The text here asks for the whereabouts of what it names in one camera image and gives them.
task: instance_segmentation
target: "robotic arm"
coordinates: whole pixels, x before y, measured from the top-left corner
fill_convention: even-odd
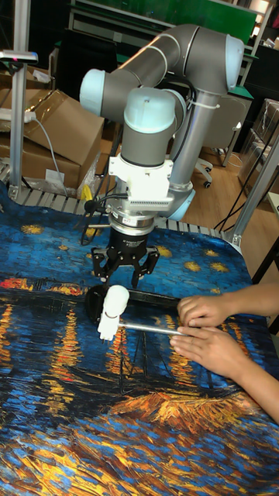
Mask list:
[[[92,250],[95,273],[104,281],[119,265],[134,266],[133,287],[153,271],[159,253],[146,247],[146,241],[154,218],[159,214],[180,220],[186,212],[208,125],[220,96],[236,86],[242,58],[241,40],[181,25],[161,33],[111,74],[93,69],[85,75],[82,106],[123,124],[121,153],[111,158],[108,171],[117,177],[114,196],[121,198],[108,205],[108,248]],[[167,72],[190,86],[187,107],[178,92],[154,88]],[[171,137],[174,144],[166,160]]]

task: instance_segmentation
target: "painted mat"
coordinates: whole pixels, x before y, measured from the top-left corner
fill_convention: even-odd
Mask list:
[[[0,494],[278,494],[279,428],[232,381],[179,357],[167,336],[120,329],[102,344],[84,310],[98,280],[77,223],[0,188]],[[103,232],[95,245],[107,241]],[[158,229],[149,244],[161,257],[142,291],[250,284],[219,239]],[[112,283],[129,288],[131,276],[120,268]],[[239,315],[222,329],[279,378],[264,319]]]

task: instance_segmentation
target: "power strip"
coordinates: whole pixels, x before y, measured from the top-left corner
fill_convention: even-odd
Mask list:
[[[24,112],[24,123],[33,121],[36,118],[35,112],[29,112],[28,110]],[[12,120],[12,109],[11,108],[0,108],[0,120],[11,121]]]

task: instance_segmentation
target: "silver rod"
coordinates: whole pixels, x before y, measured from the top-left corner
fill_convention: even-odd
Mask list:
[[[135,324],[134,322],[125,322],[124,324],[121,322],[120,325],[121,327],[135,331],[156,332],[157,334],[168,334],[169,336],[184,336],[181,332],[174,331],[173,329],[162,329],[161,327],[154,327],[152,325],[144,326],[143,324]]]
[[[15,0],[14,50],[28,51],[31,0]],[[22,177],[22,145],[26,93],[26,64],[12,78],[12,122],[9,197],[16,200]]]
[[[270,179],[272,178],[274,172],[276,171],[279,162],[279,136],[276,138],[274,145],[267,157],[266,163],[257,178],[255,185],[253,186],[245,205],[236,221],[235,226],[226,235],[226,240],[233,242],[234,237],[241,237],[243,234],[252,214],[257,207],[260,199],[262,198],[264,192],[267,190]]]
[[[102,229],[103,227],[111,227],[110,224],[89,224],[88,229]]]

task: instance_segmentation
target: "child's hand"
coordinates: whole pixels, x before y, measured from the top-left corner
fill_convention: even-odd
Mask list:
[[[179,327],[185,336],[173,336],[170,344],[175,351],[201,364],[215,374],[239,380],[250,359],[237,342],[226,332],[215,327],[202,329]]]
[[[186,327],[218,326],[232,315],[231,294],[220,296],[191,296],[177,306],[181,324]]]

